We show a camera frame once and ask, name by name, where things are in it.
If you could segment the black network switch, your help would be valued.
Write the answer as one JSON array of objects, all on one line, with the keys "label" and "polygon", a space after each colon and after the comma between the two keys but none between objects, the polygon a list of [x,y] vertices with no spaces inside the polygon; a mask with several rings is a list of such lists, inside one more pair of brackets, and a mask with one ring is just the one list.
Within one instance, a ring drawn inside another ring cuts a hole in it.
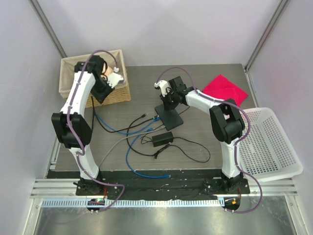
[{"label": "black network switch", "polygon": [[167,131],[171,131],[184,124],[183,119],[175,109],[166,110],[163,104],[156,106],[155,112],[160,117]]}]

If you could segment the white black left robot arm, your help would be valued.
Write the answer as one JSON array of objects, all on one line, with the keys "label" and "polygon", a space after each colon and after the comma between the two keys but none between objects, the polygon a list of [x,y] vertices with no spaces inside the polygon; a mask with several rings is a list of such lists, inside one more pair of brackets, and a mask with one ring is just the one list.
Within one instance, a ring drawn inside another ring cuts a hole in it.
[{"label": "white black left robot arm", "polygon": [[114,90],[105,71],[107,62],[99,55],[90,56],[85,62],[74,67],[74,81],[63,108],[53,113],[51,121],[57,139],[74,156],[80,170],[80,180],[76,183],[80,194],[100,195],[104,189],[101,172],[90,149],[92,129],[84,118],[89,95],[99,103]]}]

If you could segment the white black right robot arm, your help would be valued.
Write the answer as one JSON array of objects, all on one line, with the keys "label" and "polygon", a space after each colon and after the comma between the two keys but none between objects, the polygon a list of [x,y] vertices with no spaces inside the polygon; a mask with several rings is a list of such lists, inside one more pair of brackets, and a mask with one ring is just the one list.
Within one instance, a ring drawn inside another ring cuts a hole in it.
[{"label": "white black right robot arm", "polygon": [[195,87],[188,88],[179,76],[169,81],[157,81],[154,88],[161,91],[162,100],[162,104],[156,106],[155,111],[168,131],[183,124],[176,111],[179,104],[195,107],[209,115],[213,134],[222,149],[221,189],[226,193],[233,193],[243,180],[243,173],[235,165],[235,154],[238,151],[234,144],[245,129],[235,100],[224,101],[206,95]]}]

